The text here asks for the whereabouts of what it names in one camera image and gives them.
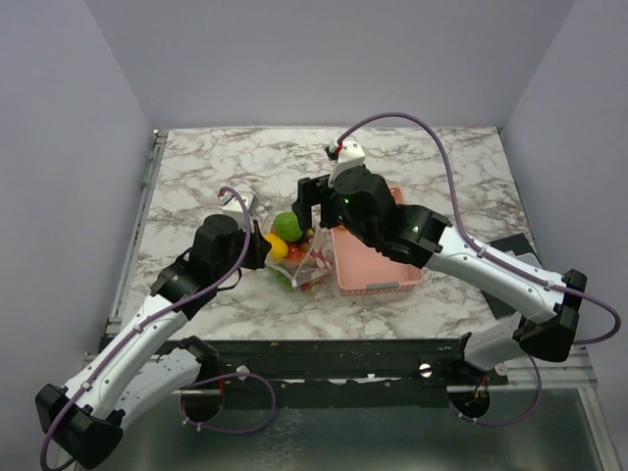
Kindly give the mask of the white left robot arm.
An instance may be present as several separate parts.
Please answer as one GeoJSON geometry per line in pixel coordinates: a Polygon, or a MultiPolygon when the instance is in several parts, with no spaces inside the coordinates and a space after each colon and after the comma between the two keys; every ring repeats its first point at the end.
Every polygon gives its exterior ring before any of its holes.
{"type": "Polygon", "coordinates": [[[232,274],[263,268],[270,248],[256,221],[241,228],[227,215],[207,217],[192,247],[159,273],[141,308],[109,344],[62,387],[47,384],[36,395],[44,441],[91,470],[166,395],[249,377],[247,367],[228,369],[218,351],[196,336],[181,340],[158,363],[151,358],[226,289],[232,274]]]}

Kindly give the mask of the clear zip top bag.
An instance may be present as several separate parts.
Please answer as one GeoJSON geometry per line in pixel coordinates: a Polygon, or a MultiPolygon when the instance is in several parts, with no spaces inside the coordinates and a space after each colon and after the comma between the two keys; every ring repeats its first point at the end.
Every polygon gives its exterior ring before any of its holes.
{"type": "Polygon", "coordinates": [[[260,229],[271,244],[266,266],[285,289],[313,293],[331,273],[331,255],[320,228],[304,229],[292,211],[275,210],[260,229]]]}

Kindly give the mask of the green custard apple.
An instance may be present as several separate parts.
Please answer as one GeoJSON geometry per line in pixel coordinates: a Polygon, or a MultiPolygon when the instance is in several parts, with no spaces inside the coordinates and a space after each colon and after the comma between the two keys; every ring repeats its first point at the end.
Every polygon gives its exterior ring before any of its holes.
{"type": "Polygon", "coordinates": [[[293,212],[278,214],[273,221],[272,231],[285,242],[296,242],[303,235],[298,218],[293,212]]]}

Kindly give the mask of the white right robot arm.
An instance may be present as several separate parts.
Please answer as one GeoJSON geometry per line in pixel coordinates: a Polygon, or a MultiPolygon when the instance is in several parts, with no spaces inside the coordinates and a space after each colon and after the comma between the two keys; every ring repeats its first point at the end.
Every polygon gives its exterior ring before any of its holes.
{"type": "Polygon", "coordinates": [[[528,354],[547,362],[567,359],[579,321],[586,278],[529,265],[490,245],[474,249],[448,217],[395,201],[385,179],[360,165],[336,178],[304,178],[291,205],[299,225],[312,225],[320,208],[326,229],[344,226],[363,244],[394,262],[455,277],[497,298],[514,314],[466,335],[450,360],[452,376],[472,384],[497,364],[528,354]]]}

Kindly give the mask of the red watermelon slice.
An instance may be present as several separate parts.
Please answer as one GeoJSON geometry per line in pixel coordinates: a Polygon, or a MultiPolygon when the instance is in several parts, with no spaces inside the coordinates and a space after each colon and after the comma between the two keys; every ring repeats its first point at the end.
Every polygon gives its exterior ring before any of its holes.
{"type": "Polygon", "coordinates": [[[289,243],[285,261],[290,264],[300,264],[307,258],[309,248],[310,245],[299,247],[295,243],[289,243]]]}

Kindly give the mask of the yellow lemon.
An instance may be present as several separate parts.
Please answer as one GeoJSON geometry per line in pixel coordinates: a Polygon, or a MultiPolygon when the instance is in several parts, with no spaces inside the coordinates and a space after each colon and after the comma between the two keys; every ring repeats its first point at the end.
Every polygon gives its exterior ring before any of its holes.
{"type": "Polygon", "coordinates": [[[264,234],[264,238],[271,244],[269,255],[275,261],[281,261],[288,257],[288,244],[278,235],[273,233],[264,234]]]}

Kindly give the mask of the green grape bunch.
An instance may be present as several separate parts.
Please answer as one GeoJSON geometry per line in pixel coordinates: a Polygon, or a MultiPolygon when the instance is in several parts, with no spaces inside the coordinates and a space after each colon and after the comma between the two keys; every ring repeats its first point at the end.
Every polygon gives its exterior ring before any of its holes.
{"type": "Polygon", "coordinates": [[[288,292],[294,291],[290,275],[286,275],[282,271],[273,267],[268,267],[268,271],[270,273],[271,279],[276,282],[282,289],[288,292]]]}

